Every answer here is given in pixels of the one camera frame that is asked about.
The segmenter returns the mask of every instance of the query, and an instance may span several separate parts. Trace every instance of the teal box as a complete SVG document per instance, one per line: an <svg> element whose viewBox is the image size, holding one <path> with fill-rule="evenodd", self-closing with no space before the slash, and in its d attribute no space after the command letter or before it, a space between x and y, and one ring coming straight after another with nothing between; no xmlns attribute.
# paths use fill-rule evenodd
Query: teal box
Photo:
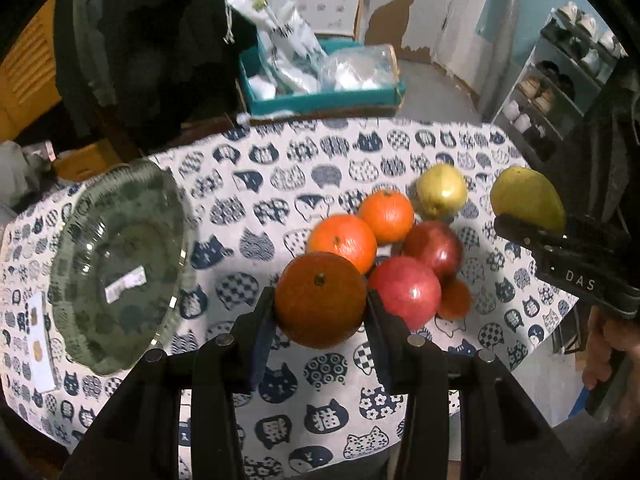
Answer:
<svg viewBox="0 0 640 480"><path fill-rule="evenodd" d="M362 46L351 40L332 39L319 40L320 46L327 54L341 48ZM291 110L299 114L307 114L331 108L353 108L359 106L398 106L404 97L402 80L396 88L379 90L354 90L345 92L319 92L317 94L280 95L273 99L258 100L249 85L249 78L260 72L260 56L258 47L245 50L240 55L240 84L248 111L253 116L264 116L280 110Z"/></svg>

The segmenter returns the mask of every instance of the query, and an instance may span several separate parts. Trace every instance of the green glass bowl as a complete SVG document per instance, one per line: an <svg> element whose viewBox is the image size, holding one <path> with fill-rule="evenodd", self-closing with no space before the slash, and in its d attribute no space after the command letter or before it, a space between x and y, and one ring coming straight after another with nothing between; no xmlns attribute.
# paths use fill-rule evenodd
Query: green glass bowl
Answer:
<svg viewBox="0 0 640 480"><path fill-rule="evenodd" d="M60 235L47 293L72 359L106 376L167 345L179 320L184 220L175 180L148 160L84 190Z"/></svg>

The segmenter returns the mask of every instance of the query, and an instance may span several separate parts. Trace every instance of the orange fruit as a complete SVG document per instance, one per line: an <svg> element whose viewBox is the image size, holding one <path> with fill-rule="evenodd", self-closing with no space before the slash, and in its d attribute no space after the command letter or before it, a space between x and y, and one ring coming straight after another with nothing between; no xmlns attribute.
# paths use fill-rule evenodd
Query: orange fruit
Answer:
<svg viewBox="0 0 640 480"><path fill-rule="evenodd" d="M363 200L358 209L380 245L404 239L414 225L414 208L398 191L380 190Z"/></svg>
<svg viewBox="0 0 640 480"><path fill-rule="evenodd" d="M462 319L471 309L471 293L464 282L458 279L442 283L442 298L437 313L442 319Z"/></svg>
<svg viewBox="0 0 640 480"><path fill-rule="evenodd" d="M358 269L333 253L307 253L285 267L275 291L278 325L292 340L325 349L362 324L367 287Z"/></svg>
<svg viewBox="0 0 640 480"><path fill-rule="evenodd" d="M353 215L335 215L322 220L311 231L306 252L324 251L349 260L365 274L376 259L378 244L371 228Z"/></svg>

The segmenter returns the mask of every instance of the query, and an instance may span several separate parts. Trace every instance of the yellow fruit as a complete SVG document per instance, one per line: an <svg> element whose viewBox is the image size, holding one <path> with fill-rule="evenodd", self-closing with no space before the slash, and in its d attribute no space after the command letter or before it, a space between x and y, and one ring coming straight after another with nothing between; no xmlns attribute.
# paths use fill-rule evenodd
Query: yellow fruit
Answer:
<svg viewBox="0 0 640 480"><path fill-rule="evenodd" d="M509 214L550 232L564 232L564 208L556 188L546 177L528 168L507 168L489 195L496 215Z"/></svg>
<svg viewBox="0 0 640 480"><path fill-rule="evenodd" d="M427 215L443 219L460 211L466 202L466 182L449 164L436 164L416 183L418 198Z"/></svg>

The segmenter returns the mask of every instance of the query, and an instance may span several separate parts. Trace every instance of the tablecloth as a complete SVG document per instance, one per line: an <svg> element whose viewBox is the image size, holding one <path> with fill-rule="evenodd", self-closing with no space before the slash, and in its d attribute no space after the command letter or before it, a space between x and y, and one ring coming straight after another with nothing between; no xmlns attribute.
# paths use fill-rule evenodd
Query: tablecloth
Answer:
<svg viewBox="0 0 640 480"><path fill-rule="evenodd" d="M191 282L182 284L181 323L168 352L196 349L230 329L303 253L313 226L354 213L367 194L399 189L415 198L415 179L446 162L465 176L468 201L452 228L465 248L460 278L473 296L465 319L435 319L418 331L451 352L493 349L513 370L558 325L576 299L539 282L535 261L497 237L489 190L510 165L525 165L496 126L403 119L290 122L233 130L150 160L176 179L194 241ZM97 377L73 362L50 326L59 389L31 384L24 301L49 285L60 231L87 183L58 190L30 207L4 234L0 360L9 405L70 449L126 372ZM390 248L380 248L379 256ZM46 309L50 315L50 304ZM292 476L384 449L402 435L406 396L387 395L376 379L364 329L336 348L316 351L278 331L264 379L235 396L247 476ZM182 396L180 477L190 478L190 393ZM459 409L449 394L450 412Z"/></svg>

